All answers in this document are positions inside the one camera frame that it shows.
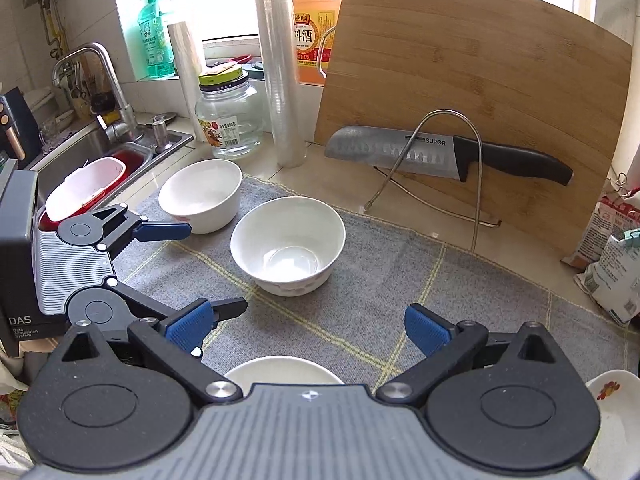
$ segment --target orange bottle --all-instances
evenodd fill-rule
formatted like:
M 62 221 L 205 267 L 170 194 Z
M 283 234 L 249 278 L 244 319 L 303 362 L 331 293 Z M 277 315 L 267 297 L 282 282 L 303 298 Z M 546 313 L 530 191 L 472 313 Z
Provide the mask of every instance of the orange bottle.
M 298 75 L 301 83 L 323 85 L 316 69 L 318 46 L 324 32 L 335 25 L 341 0 L 293 0 L 295 35 L 298 50 Z M 334 35 L 324 42 L 322 68 L 326 70 Z

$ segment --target white bowl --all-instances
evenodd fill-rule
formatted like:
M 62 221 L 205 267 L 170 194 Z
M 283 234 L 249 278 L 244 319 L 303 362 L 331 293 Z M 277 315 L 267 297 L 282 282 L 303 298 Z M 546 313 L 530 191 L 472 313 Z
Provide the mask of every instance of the white bowl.
M 300 296 L 331 274 L 344 247 L 344 223 L 331 207 L 287 196 L 251 209 L 231 235 L 236 264 L 267 292 Z
M 640 379 L 610 370 L 587 388 L 600 409 L 600 431 L 584 468 L 598 480 L 628 480 L 640 470 Z
M 253 383 L 344 384 L 335 374 L 306 359 L 286 355 L 260 357 L 242 363 L 225 374 L 246 396 Z
M 238 214 L 242 170 L 230 160 L 214 158 L 191 164 L 166 181 L 158 202 L 194 234 L 222 229 Z

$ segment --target black knife handle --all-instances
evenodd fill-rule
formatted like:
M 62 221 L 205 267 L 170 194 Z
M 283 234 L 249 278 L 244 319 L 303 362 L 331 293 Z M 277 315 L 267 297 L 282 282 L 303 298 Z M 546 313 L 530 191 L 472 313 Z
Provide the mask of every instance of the black knife handle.
M 478 161 L 478 141 L 453 136 L 453 149 L 456 153 L 460 182 L 466 182 L 469 165 Z M 503 173 L 546 178 L 563 186 L 569 184 L 574 176 L 574 170 L 554 156 L 508 144 L 483 142 L 482 159 L 484 164 Z

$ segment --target blue gripper pad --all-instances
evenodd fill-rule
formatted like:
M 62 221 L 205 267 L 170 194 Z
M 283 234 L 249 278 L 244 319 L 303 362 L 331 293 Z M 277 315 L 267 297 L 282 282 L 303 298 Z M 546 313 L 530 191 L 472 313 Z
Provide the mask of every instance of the blue gripper pad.
M 406 336 L 427 357 L 451 341 L 451 334 L 448 330 L 411 305 L 404 311 L 404 331 Z
M 207 334 L 218 326 L 213 308 L 209 301 L 194 308 L 190 313 L 172 323 L 166 328 L 164 337 L 177 344 L 187 353 L 197 347 Z

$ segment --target faucet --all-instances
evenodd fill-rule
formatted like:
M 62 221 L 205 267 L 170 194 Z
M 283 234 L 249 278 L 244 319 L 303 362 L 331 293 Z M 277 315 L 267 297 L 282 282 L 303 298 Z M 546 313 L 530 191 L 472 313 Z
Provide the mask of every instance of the faucet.
M 115 96 L 116 102 L 118 103 L 120 116 L 122 117 L 122 121 L 124 124 L 122 124 L 121 127 L 114 127 L 114 131 L 117 132 L 118 137 L 125 137 L 126 140 L 138 140 L 140 137 L 142 137 L 143 133 L 140 132 L 138 128 L 138 122 L 136 121 L 136 117 L 133 113 L 133 107 L 129 103 L 127 103 L 127 100 L 124 97 L 124 93 L 122 92 L 120 82 L 118 81 L 118 77 L 116 76 L 115 70 L 113 69 L 111 57 L 109 57 L 107 49 L 104 48 L 100 43 L 85 43 L 84 45 L 78 47 L 75 51 L 58 60 L 51 73 L 51 81 L 53 85 L 57 87 L 60 86 L 60 75 L 61 72 L 64 72 L 63 70 L 61 70 L 61 68 L 66 68 L 66 66 L 69 65 L 69 60 L 87 52 L 93 52 L 94 54 L 97 54 L 98 58 L 100 58 L 100 62 L 104 67 L 104 71 L 109 78 L 109 83 L 111 83 L 111 91 L 113 91 L 113 95 Z

